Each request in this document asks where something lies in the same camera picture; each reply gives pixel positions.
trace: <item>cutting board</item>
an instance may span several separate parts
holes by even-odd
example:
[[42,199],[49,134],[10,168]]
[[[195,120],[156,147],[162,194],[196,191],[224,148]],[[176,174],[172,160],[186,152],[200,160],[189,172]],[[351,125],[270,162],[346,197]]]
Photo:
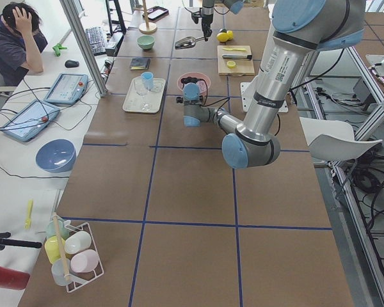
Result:
[[[223,48],[245,48],[246,51],[228,51]],[[247,56],[252,54],[250,46],[247,45],[219,45],[218,46],[218,73],[220,75],[255,75],[255,68],[253,66],[253,60],[246,59],[223,59],[223,54],[233,54],[236,56]],[[226,66],[227,61],[235,61],[235,68],[228,68]]]

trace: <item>keyboard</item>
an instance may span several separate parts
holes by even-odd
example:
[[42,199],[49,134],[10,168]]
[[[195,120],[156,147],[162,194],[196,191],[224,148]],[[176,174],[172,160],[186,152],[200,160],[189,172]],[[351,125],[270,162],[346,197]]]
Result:
[[88,28],[85,30],[85,34],[94,56],[106,53],[107,40],[101,27]]

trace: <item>computer mouse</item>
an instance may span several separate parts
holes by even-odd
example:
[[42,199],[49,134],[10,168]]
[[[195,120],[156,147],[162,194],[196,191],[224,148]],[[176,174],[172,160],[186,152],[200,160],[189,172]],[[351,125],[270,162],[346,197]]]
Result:
[[64,66],[66,66],[67,68],[78,67],[79,66],[79,62],[74,60],[74,59],[68,59],[64,63]]

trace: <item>person's hand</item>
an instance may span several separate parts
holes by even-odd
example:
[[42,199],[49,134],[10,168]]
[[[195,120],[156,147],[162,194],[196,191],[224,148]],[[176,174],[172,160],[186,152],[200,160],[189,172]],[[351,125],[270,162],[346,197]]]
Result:
[[20,11],[20,8],[16,6],[13,9],[13,15],[15,18],[15,27],[17,31],[22,35],[31,34],[31,14],[26,12],[26,10],[23,8]]

